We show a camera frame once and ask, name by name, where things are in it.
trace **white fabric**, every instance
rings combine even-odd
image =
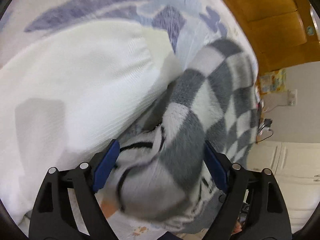
[[[111,20],[34,43],[0,70],[0,197],[16,223],[48,170],[123,132],[182,72],[168,35]]]

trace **white cabinet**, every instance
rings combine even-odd
[[[247,168],[270,168],[286,203],[292,233],[301,229],[320,201],[320,144],[261,142],[252,147]]]
[[[247,169],[252,171],[262,171],[269,168],[273,173],[279,161],[281,142],[261,142],[254,144],[247,158]]]

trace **gray fabric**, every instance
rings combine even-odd
[[[174,87],[119,138],[122,148],[134,149],[121,152],[106,189],[124,213],[175,232],[212,223],[221,192],[204,164],[204,142],[244,164],[257,133],[252,77],[247,55],[228,39],[198,52]]]

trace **blue gripper pad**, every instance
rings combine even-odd
[[[101,162],[97,166],[93,175],[92,190],[96,193],[99,189],[102,189],[109,177],[113,167],[116,164],[116,160],[120,154],[120,144],[117,140],[111,142],[112,145],[109,147]]]
[[[207,143],[204,146],[204,162],[218,189],[228,191],[228,174]]]

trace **wooden headboard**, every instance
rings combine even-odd
[[[246,34],[259,73],[320,61],[308,0],[223,0]]]

